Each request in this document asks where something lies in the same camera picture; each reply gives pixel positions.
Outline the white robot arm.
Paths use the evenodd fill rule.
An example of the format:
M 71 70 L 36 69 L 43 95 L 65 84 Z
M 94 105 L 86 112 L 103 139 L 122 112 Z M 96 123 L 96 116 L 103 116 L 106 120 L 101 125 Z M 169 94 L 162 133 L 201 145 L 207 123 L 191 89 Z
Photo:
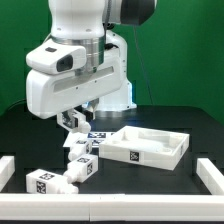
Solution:
M 134 108 L 127 43 L 112 27 L 143 24 L 157 0 L 48 0 L 48 5 L 51 32 L 26 56 L 29 111 L 86 133 L 97 111 Z

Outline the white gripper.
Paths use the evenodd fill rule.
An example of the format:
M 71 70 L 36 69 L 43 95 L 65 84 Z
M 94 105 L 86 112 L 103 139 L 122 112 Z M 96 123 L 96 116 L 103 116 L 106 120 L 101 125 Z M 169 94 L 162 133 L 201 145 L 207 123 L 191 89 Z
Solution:
M 95 119 L 99 97 L 118 90 L 122 85 L 122 63 L 118 56 L 108 56 L 96 73 L 75 75 L 74 71 L 47 75 L 32 70 L 27 77 L 26 93 L 29 111 L 47 119 L 88 102 L 85 115 Z M 69 127 L 78 127 L 74 110 L 67 112 Z

